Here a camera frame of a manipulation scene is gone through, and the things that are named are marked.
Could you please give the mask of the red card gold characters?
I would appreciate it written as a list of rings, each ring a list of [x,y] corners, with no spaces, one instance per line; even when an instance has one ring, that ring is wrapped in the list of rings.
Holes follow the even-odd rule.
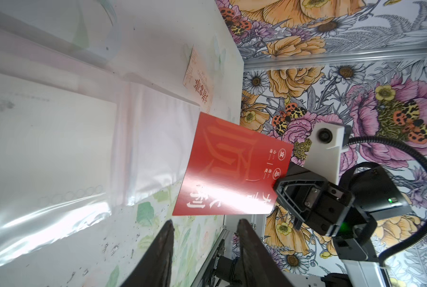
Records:
[[[267,215],[294,146],[201,113],[174,216]]]

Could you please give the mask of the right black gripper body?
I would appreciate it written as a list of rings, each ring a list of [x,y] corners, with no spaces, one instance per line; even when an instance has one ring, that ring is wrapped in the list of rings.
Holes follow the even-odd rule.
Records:
[[[409,203],[386,171],[363,162],[347,170],[339,184],[328,181],[304,224],[331,237],[340,259],[377,261],[371,237],[378,221],[409,212]]]

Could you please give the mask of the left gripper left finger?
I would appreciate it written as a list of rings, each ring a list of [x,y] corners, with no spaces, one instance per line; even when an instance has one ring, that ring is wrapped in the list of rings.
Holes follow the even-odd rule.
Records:
[[[172,220],[166,221],[122,287],[170,286],[174,232]]]

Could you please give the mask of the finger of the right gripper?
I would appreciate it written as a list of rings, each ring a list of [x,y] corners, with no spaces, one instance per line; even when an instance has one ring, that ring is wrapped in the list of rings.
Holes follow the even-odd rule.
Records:
[[[291,162],[287,173],[273,186],[277,202],[295,217],[294,228],[299,230],[308,221],[319,196],[328,187],[328,180]]]

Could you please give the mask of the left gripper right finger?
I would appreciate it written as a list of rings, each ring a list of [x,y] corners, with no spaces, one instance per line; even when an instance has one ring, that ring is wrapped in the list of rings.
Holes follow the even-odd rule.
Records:
[[[237,232],[242,261],[239,274],[244,287],[293,287],[246,219],[239,220]]]

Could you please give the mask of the pink elephant photo album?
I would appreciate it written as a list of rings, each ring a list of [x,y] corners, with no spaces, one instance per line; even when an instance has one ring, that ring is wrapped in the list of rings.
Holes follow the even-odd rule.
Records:
[[[0,11],[0,267],[179,181],[200,111]]]

